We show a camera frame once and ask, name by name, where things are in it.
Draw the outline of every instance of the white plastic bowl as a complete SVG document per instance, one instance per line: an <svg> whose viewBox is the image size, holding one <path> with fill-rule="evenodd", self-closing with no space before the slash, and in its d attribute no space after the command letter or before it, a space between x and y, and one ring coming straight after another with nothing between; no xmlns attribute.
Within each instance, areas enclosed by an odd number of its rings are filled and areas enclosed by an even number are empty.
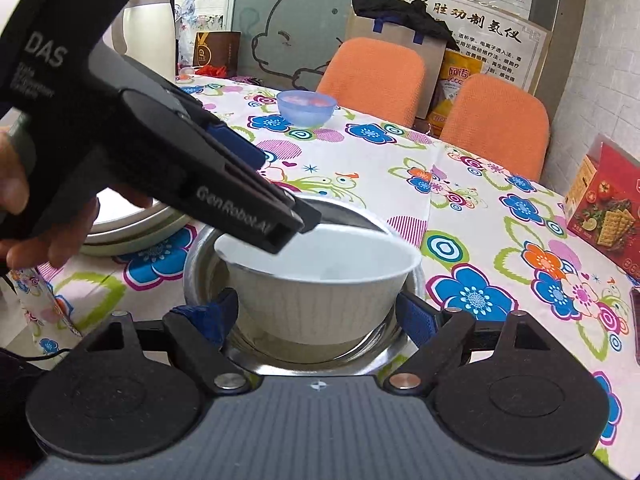
<svg viewBox="0 0 640 480"><path fill-rule="evenodd" d="M402 238L320 224L268 254L229 235L214 246L240 307L262 329L300 344L366 336L383 322L420 251Z"/></svg>

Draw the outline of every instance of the frosted glass panel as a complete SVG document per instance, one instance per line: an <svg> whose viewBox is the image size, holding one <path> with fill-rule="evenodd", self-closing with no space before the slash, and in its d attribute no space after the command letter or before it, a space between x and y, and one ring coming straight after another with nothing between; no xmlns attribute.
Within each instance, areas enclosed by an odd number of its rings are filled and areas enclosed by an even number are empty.
<svg viewBox="0 0 640 480"><path fill-rule="evenodd" d="M351 0L236 0L239 75L280 89L314 90L335 54Z"/></svg>

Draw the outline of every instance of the yellow package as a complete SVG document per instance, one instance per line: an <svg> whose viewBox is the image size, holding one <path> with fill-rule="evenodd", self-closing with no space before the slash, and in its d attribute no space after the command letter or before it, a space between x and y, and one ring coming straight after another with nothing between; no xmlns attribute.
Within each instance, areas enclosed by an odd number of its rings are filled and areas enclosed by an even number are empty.
<svg viewBox="0 0 640 480"><path fill-rule="evenodd" d="M445 51L431 103L431 112L427 116L432 134L440 136L460 87L473 74L485 72L483 65L484 63L479 59L465 56L453 50Z"/></svg>

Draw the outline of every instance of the black round disc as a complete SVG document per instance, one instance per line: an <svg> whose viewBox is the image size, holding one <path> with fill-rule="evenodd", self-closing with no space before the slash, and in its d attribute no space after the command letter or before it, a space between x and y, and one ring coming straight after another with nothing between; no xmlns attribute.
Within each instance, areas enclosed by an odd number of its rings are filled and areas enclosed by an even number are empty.
<svg viewBox="0 0 640 480"><path fill-rule="evenodd" d="M33 390L27 418L49 449L83 462L124 462L169 447L193 426L200 393L187 375L108 353L63 361Z"/></svg>
<svg viewBox="0 0 640 480"><path fill-rule="evenodd" d="M488 359L457 368L436 388L436 412L476 451L524 463L571 460L591 452L602 432L602 389L586 370L559 365Z"/></svg>

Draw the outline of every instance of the red cracker box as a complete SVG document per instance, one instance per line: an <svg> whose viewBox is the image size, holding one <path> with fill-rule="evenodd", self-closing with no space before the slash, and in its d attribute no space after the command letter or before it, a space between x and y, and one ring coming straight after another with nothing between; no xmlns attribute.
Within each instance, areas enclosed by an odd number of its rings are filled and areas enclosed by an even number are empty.
<svg viewBox="0 0 640 480"><path fill-rule="evenodd" d="M599 155L585 157L564 199L567 225L640 279L640 163L608 140Z"/></svg>

